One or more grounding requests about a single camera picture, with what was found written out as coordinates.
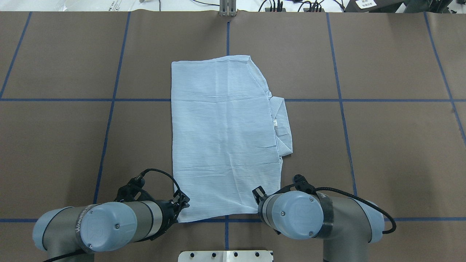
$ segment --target blue tape line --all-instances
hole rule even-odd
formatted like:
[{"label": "blue tape line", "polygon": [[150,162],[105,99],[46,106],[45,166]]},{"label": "blue tape line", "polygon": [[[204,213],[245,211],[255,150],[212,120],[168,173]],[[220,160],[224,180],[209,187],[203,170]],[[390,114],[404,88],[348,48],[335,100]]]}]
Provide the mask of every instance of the blue tape line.
[{"label": "blue tape line", "polygon": [[170,98],[116,98],[117,102],[170,102]]},{"label": "blue tape line", "polygon": [[226,55],[230,55],[230,22],[226,23]]},{"label": "blue tape line", "polygon": [[26,24],[24,25],[23,32],[21,33],[20,40],[18,41],[18,45],[16,46],[16,50],[14,51],[13,58],[11,59],[10,67],[8,68],[7,75],[5,76],[5,80],[3,81],[3,85],[0,90],[0,98],[3,96],[3,92],[5,92],[5,88],[7,87],[8,78],[10,77],[11,70],[13,69],[14,61],[16,60],[16,56],[18,55],[18,51],[20,50],[21,43],[23,42],[24,34],[26,33],[27,25],[31,20],[32,12],[29,12],[29,15],[26,19]]},{"label": "blue tape line", "polygon": [[225,219],[224,218],[208,218],[208,219],[192,221],[188,223],[225,223]]},{"label": "blue tape line", "polygon": [[450,102],[448,99],[342,99],[343,102]]},{"label": "blue tape line", "polygon": [[0,218],[0,223],[36,223],[37,218]]},{"label": "blue tape line", "polygon": [[230,223],[261,223],[260,219],[251,219],[251,218],[230,218],[228,219]]},{"label": "blue tape line", "polygon": [[338,99],[300,99],[300,98],[285,98],[285,102],[338,102]]},{"label": "blue tape line", "polygon": [[425,24],[427,26],[427,32],[429,33],[429,38],[431,40],[432,49],[434,51],[435,59],[437,59],[437,64],[439,64],[439,69],[440,69],[440,73],[442,74],[443,83],[445,84],[446,91],[448,93],[448,97],[450,98],[450,102],[452,103],[453,112],[455,113],[456,122],[458,122],[458,125],[459,125],[459,131],[460,131],[461,136],[463,138],[463,143],[466,146],[465,131],[463,129],[463,125],[461,124],[461,120],[459,119],[458,112],[456,111],[455,102],[453,100],[453,96],[452,96],[452,93],[450,91],[450,86],[448,85],[448,81],[446,80],[445,72],[443,71],[443,67],[442,67],[442,63],[440,62],[439,54],[437,53],[437,49],[435,48],[434,39],[432,38],[431,26],[429,25],[429,19],[427,18],[427,13],[426,12],[424,12],[424,19],[425,19]]},{"label": "blue tape line", "polygon": [[228,224],[229,216],[225,216],[225,250],[230,249],[229,243],[229,224]]},{"label": "blue tape line", "polygon": [[111,102],[111,98],[2,98],[0,101],[16,102]]},{"label": "blue tape line", "polygon": [[343,131],[345,134],[345,141],[346,141],[346,152],[348,153],[349,158],[349,166],[351,168],[351,178],[353,179],[353,194],[357,196],[357,188],[356,188],[356,178],[354,176],[354,168],[353,168],[353,158],[351,157],[351,148],[350,148],[350,140],[348,139],[348,129],[346,128],[346,119],[345,113],[343,109],[343,99],[342,99],[342,92],[340,90],[340,79],[338,77],[338,70],[336,68],[336,58],[335,58],[335,49],[333,47],[333,39],[332,39],[332,29],[330,27],[330,16],[329,13],[325,13],[327,15],[327,27],[329,30],[329,39],[330,39],[330,48],[332,51],[332,59],[333,59],[333,69],[335,71],[335,80],[336,80],[336,89],[338,91],[338,100],[340,102],[340,112],[342,115],[343,121]]},{"label": "blue tape line", "polygon": [[115,98],[117,96],[116,92],[117,92],[117,89],[118,89],[118,80],[120,78],[121,65],[123,63],[124,47],[125,47],[125,44],[126,44],[126,36],[128,35],[128,26],[130,24],[130,18],[131,18],[131,12],[128,12],[128,18],[126,19],[126,27],[125,27],[124,36],[123,36],[123,44],[121,46],[120,62],[118,63],[118,70],[116,72],[116,79],[115,79],[115,87],[113,89],[112,105],[110,106],[109,120],[107,122],[107,130],[105,131],[105,138],[103,140],[103,149],[102,149],[102,156],[100,157],[99,174],[97,175],[96,190],[94,192],[94,201],[93,201],[94,204],[97,203],[97,197],[99,195],[100,180],[102,178],[102,171],[103,171],[103,160],[105,158],[105,153],[107,151],[107,143],[108,143],[108,140],[109,140],[110,124],[112,122],[113,108],[115,107]]},{"label": "blue tape line", "polygon": [[[0,98],[0,101],[10,102],[112,102],[112,98]],[[451,102],[450,99],[348,99],[343,102],[402,102],[430,103]],[[466,99],[453,99],[454,102],[466,102]],[[170,98],[115,98],[115,102],[171,102]],[[340,102],[333,98],[285,98],[285,102]]]},{"label": "blue tape line", "polygon": [[[397,222],[424,222],[424,221],[466,221],[466,217],[398,217],[394,218]],[[224,223],[226,219],[210,218],[188,223]],[[0,218],[0,223],[36,223],[37,218]],[[260,219],[228,219],[229,223],[261,223]]]},{"label": "blue tape line", "polygon": [[424,221],[466,221],[466,217],[398,217],[397,222],[424,222]]}]

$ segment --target black cable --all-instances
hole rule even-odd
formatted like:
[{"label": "black cable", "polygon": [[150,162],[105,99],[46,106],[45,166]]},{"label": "black cable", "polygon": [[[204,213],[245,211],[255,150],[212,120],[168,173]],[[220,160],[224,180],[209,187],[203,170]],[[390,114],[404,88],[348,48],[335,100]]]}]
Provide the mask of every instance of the black cable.
[{"label": "black cable", "polygon": [[298,12],[301,10],[301,7],[302,7],[305,3],[308,3],[308,4],[309,4],[309,9],[311,9],[311,6],[312,6],[311,1],[304,1],[304,2],[298,2],[298,3],[301,3],[301,5],[299,6],[299,9],[298,9]]},{"label": "black cable", "polygon": [[332,188],[332,187],[317,187],[312,191],[312,194],[314,194],[317,191],[332,191],[332,192],[335,192],[335,193],[339,193],[339,194],[342,194],[344,196],[354,198],[357,201],[360,201],[360,202],[370,206],[371,208],[379,211],[384,216],[386,216],[388,218],[388,220],[390,220],[390,222],[391,222],[391,229],[382,231],[382,234],[390,234],[390,233],[394,232],[397,229],[397,224],[396,224],[395,220],[386,211],[384,211],[383,209],[379,208],[378,206],[370,203],[369,201],[366,201],[366,200],[364,200],[364,199],[362,199],[362,198],[360,198],[358,196],[355,196],[355,195],[350,194],[348,192],[345,192],[343,190]]},{"label": "black cable", "polygon": [[144,171],[141,172],[141,176],[144,177],[144,176],[145,176],[147,173],[149,173],[150,171],[155,171],[155,172],[159,172],[159,173],[162,173],[162,174],[166,175],[167,177],[169,177],[169,178],[173,181],[173,183],[176,185],[176,188],[177,188],[181,193],[183,193],[183,191],[181,191],[181,189],[179,189],[179,185],[178,185],[178,183],[176,182],[176,180],[175,180],[169,173],[167,173],[167,172],[165,172],[165,171],[162,171],[162,170],[157,169],[157,168],[148,168],[148,169],[146,169],[146,170],[144,170]]},{"label": "black cable", "polygon": [[260,10],[261,10],[262,7],[264,6],[265,2],[267,2],[267,0],[264,0],[264,1],[262,2],[262,4],[261,4],[260,7],[259,7],[259,11],[258,11],[258,12],[260,12]]},{"label": "black cable", "polygon": [[345,11],[345,6],[344,6],[344,3],[343,3],[343,0],[342,0],[341,4],[337,0],[333,0],[333,1],[336,2],[340,6],[340,8],[342,9],[343,12]]},{"label": "black cable", "polygon": [[63,258],[67,258],[67,257],[74,256],[74,255],[80,255],[80,254],[84,254],[84,253],[85,253],[84,250],[80,249],[80,250],[77,250],[75,252],[71,252],[71,253],[68,253],[68,254],[52,257],[50,259],[47,259],[44,262],[53,262],[53,261],[57,261],[57,260],[60,260],[60,259],[63,259]]},{"label": "black cable", "polygon": [[197,2],[197,3],[199,3],[199,4],[208,5],[208,6],[217,6],[217,7],[219,7],[219,6],[220,6],[220,5],[217,5],[217,4],[208,4],[208,3],[203,3],[203,2],[200,2],[200,1],[197,1],[197,0],[191,0],[191,1]]},{"label": "black cable", "polygon": [[437,3],[438,3],[439,5],[437,5],[437,11],[436,11],[436,13],[438,13],[438,12],[439,12],[440,5],[442,4],[442,2],[443,2],[443,0],[439,0],[439,1],[437,1]]},{"label": "black cable", "polygon": [[312,9],[309,9],[308,12],[314,12],[317,9],[317,0],[312,4]]}]

